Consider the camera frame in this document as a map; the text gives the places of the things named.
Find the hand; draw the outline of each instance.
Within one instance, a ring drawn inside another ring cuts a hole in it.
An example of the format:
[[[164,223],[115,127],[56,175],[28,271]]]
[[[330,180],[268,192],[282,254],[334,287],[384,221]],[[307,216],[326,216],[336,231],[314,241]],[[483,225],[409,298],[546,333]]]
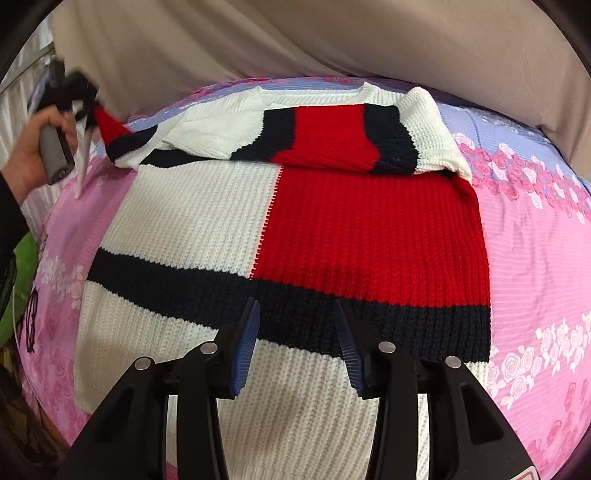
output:
[[[55,106],[33,115],[22,129],[8,164],[2,169],[2,175],[19,205],[22,205],[32,190],[47,183],[39,154],[39,134],[46,125],[61,128],[72,153],[78,149],[74,115],[70,112],[61,113]]]

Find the sweater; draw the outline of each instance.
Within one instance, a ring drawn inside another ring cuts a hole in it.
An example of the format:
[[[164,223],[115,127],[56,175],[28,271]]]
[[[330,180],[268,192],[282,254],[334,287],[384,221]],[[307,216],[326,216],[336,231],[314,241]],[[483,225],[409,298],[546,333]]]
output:
[[[218,402],[233,479],[364,478],[377,402],[349,385],[337,297],[415,358],[456,355],[484,380],[478,201],[425,90],[255,88],[140,132],[102,123],[110,158],[138,175],[85,285],[78,406],[92,412],[138,356],[165,361],[213,339],[251,296],[261,328],[249,378]],[[423,396],[418,414],[426,478]],[[168,423],[174,464],[174,399]]]

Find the bed sheet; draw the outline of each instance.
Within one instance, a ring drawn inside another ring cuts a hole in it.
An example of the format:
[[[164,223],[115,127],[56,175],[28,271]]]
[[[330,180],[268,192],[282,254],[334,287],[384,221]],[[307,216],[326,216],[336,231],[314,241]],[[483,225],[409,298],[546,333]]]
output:
[[[355,78],[240,80],[199,90],[140,130],[195,102],[261,85],[267,89],[353,89]],[[414,85],[369,79],[382,88]],[[430,90],[470,162],[491,269],[492,351],[486,388],[550,479],[591,421],[591,196],[539,131]],[[65,185],[45,228],[35,279],[35,352],[21,348],[28,388],[73,442],[89,416],[73,401],[73,362],[82,289],[135,173],[113,167],[100,145],[83,197]]]

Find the white rose print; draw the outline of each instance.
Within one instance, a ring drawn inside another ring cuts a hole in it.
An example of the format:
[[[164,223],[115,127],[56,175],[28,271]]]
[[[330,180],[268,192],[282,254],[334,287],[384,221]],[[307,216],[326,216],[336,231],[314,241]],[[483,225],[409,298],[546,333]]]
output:
[[[531,365],[534,363],[535,350],[532,346],[529,346],[528,348],[520,346],[518,350],[519,353],[521,353],[521,360],[519,362],[519,372],[521,374],[524,374],[530,370]]]
[[[531,365],[531,376],[535,377],[537,374],[540,373],[540,370],[542,370],[542,357],[537,356],[535,357],[534,363]]]
[[[513,151],[513,149],[509,145],[507,145],[506,143],[499,143],[499,150],[502,151],[509,158],[511,158],[513,155],[515,155],[515,152]]]
[[[456,143],[460,145],[466,145],[470,150],[474,150],[476,148],[474,142],[464,134],[454,133],[452,134],[452,137]]]
[[[536,347],[520,345],[517,353],[506,354],[498,368],[489,362],[486,389],[495,398],[501,391],[501,405],[509,410],[512,405],[534,387],[534,379],[540,372],[551,367],[551,376],[564,372],[574,372],[584,358],[585,350],[591,344],[591,312],[583,313],[576,325],[569,327],[566,318],[557,325],[553,323],[546,329],[538,328],[535,336],[539,341],[540,354]],[[491,358],[499,352],[491,347]]]
[[[499,180],[506,180],[507,179],[507,175],[505,173],[505,170],[501,170],[495,162],[493,162],[493,161],[488,162],[488,166],[490,168],[492,168],[492,171],[495,172],[495,175],[499,178]]]
[[[537,192],[531,192],[528,193],[528,195],[531,198],[531,202],[534,204],[534,207],[536,207],[538,210],[542,209],[542,199],[540,198],[540,195],[537,194]]]
[[[555,181],[552,182],[552,185],[553,185],[554,189],[556,190],[556,193],[558,193],[558,196],[565,199],[566,195],[564,194],[564,190],[561,189],[558,185],[556,185]]]
[[[547,328],[542,332],[542,330],[538,328],[535,331],[535,335],[537,338],[542,340],[542,344],[540,345],[540,351],[542,353],[547,352],[552,343],[552,331],[549,328]]]
[[[529,178],[531,183],[535,183],[535,180],[537,178],[537,175],[535,173],[535,170],[532,170],[531,168],[528,167],[523,167],[523,173],[525,173],[525,176]]]
[[[514,354],[509,353],[501,365],[501,372],[503,373],[503,379],[505,382],[513,380],[519,371],[519,360],[520,358]]]
[[[530,157],[530,160],[531,160],[533,163],[537,163],[537,164],[538,164],[540,167],[542,167],[542,170],[545,170],[545,169],[546,169],[546,164],[545,164],[544,162],[542,162],[542,161],[541,161],[541,160],[540,160],[538,157],[536,157],[535,155],[532,155],[532,156]]]

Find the knit sweater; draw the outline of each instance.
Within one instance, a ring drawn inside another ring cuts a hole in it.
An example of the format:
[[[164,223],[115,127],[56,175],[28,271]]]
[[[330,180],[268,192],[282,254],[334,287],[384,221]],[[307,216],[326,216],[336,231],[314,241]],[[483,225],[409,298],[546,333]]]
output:
[[[219,401],[233,479],[364,478],[377,403],[349,385],[330,321],[336,297],[412,356],[456,355],[484,380],[478,201],[425,90],[255,88],[103,137],[115,164],[138,175],[85,287],[81,408],[92,412],[136,357],[178,358],[213,339],[251,296],[261,328],[248,382]],[[422,396],[419,416],[426,478]]]

